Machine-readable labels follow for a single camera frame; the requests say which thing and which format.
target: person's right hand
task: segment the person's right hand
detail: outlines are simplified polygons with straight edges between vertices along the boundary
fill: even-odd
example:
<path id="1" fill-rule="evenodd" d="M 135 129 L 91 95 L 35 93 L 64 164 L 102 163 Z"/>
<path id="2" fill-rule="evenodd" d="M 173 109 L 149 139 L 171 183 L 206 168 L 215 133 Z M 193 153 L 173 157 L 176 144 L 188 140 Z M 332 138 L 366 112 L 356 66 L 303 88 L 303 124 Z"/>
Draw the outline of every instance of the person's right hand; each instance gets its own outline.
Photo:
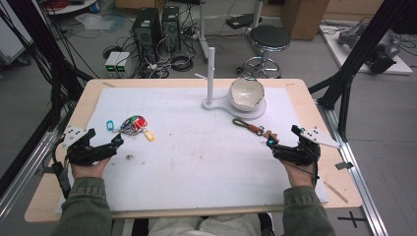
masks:
<path id="1" fill-rule="evenodd" d="M 288 173 L 288 180 L 291 187 L 308 186 L 313 187 L 313 165 L 295 165 L 295 163 L 281 160 Z"/>

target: gray floor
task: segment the gray floor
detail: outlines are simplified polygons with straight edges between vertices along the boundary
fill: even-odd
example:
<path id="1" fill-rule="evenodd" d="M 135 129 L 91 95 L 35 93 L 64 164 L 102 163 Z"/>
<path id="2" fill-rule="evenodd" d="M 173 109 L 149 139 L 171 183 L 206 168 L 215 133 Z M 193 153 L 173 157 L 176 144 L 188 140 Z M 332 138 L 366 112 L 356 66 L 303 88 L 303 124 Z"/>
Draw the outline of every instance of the gray floor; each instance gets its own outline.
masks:
<path id="1" fill-rule="evenodd" d="M 128 36 L 131 23 L 115 18 L 118 29 L 110 31 L 84 31 L 73 26 L 74 15 L 62 19 L 63 27 L 75 34 L 70 41 L 89 66 L 101 78 L 106 78 L 102 50 L 116 44 L 120 37 Z M 207 34 L 219 32 L 224 18 L 207 19 Z M 277 18 L 264 18 L 264 23 L 280 25 Z M 225 26 L 223 34 L 237 31 Z M 171 72 L 169 78 L 196 78 L 195 73 L 205 75 L 207 65 L 197 42 L 195 67 L 186 73 Z M 216 78 L 236 78 L 235 69 L 254 55 L 247 35 L 222 38 L 208 37 L 208 45 L 216 48 Z M 400 58 L 415 71 L 417 60 L 404 51 Z M 332 76 L 338 67 L 321 35 L 312 41 L 294 40 L 282 52 L 271 53 L 282 69 L 282 78 L 302 79 L 308 87 Z M 77 65 L 90 73 L 89 68 L 76 56 Z M 35 65 L 14 65 L 0 72 L 0 156 L 3 174 L 19 153 L 31 133 L 49 109 L 50 87 Z M 368 188 L 390 235 L 416 235 L 417 187 L 415 179 L 415 133 L 417 130 L 417 74 L 410 76 L 370 75 L 358 73 L 352 85 L 351 102 L 347 121 L 347 137 Z M 318 98 L 323 94 L 313 94 Z M 54 224 L 33 224 L 24 220 L 24 214 L 40 177 L 33 176 L 28 187 L 19 196 L 16 205 L 0 225 L 0 235 L 48 235 Z M 343 220 L 350 212 L 357 221 Z M 276 235 L 282 235 L 280 213 L 274 213 Z M 367 222 L 361 221 L 361 208 L 329 210 L 328 216 L 337 235 L 371 235 Z"/>

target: sleeve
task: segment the sleeve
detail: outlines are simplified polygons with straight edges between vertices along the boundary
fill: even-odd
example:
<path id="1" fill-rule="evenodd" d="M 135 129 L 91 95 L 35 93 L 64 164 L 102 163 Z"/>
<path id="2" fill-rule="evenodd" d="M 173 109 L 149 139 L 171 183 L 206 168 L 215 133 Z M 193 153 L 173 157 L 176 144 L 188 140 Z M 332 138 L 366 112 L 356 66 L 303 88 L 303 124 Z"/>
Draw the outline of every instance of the sleeve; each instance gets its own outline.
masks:
<path id="1" fill-rule="evenodd" d="M 105 198 L 103 179 L 76 179 L 61 208 L 61 218 L 51 235 L 111 234 L 111 212 Z"/>
<path id="2" fill-rule="evenodd" d="M 335 235 L 326 211 L 311 187 L 295 187 L 284 191 L 282 216 L 285 236 Z"/>

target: computer tower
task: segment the computer tower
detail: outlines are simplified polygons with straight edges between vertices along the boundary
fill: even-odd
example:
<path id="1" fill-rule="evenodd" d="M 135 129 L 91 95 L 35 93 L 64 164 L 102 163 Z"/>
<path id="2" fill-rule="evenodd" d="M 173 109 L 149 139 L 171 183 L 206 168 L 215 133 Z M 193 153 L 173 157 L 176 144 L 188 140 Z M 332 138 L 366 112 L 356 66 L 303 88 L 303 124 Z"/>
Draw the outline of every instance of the computer tower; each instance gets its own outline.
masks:
<path id="1" fill-rule="evenodd" d="M 177 6 L 165 6 L 162 12 L 162 31 L 165 37 L 165 52 L 181 50 L 180 9 Z"/>
<path id="2" fill-rule="evenodd" d="M 158 62 L 162 51 L 162 29 L 157 9 L 141 8 L 132 26 L 132 32 L 143 63 Z"/>

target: metal rail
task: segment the metal rail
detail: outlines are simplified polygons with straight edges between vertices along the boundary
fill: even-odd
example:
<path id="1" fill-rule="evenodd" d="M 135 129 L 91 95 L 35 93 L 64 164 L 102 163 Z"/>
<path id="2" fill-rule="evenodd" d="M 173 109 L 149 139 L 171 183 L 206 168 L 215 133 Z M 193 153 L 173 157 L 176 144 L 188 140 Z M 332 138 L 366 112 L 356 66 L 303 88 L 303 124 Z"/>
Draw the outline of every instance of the metal rail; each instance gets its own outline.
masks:
<path id="1" fill-rule="evenodd" d="M 377 236 L 388 236 L 386 227 L 383 223 L 383 220 L 381 219 L 377 207 L 375 206 L 371 193 L 368 190 L 368 186 L 366 185 L 366 182 L 362 176 L 361 170 L 359 169 L 358 163 L 356 162 L 355 156 L 353 155 L 352 149 L 350 148 L 349 143 L 345 143 L 343 141 L 342 136 L 337 131 L 337 115 L 335 114 L 334 110 L 325 110 L 320 106 L 318 106 L 318 108 L 325 116 L 323 118 L 327 120 L 330 131 L 332 132 L 336 141 L 342 146 L 340 154 L 343 160 L 353 164 L 353 167 L 349 169 L 349 174 L 352 177 L 353 182 L 355 183 L 362 197 L 362 209 L 365 211 L 372 232 Z"/>
<path id="2" fill-rule="evenodd" d="M 13 205 L 19 199 L 19 196 L 28 185 L 31 177 L 36 171 L 39 164 L 42 163 L 43 159 L 47 156 L 51 150 L 53 144 L 57 140 L 58 131 L 55 129 L 52 132 L 46 132 L 38 145 L 31 153 L 28 161 L 20 170 L 19 174 L 10 184 L 9 188 L 0 200 L 0 225 L 6 219 Z"/>

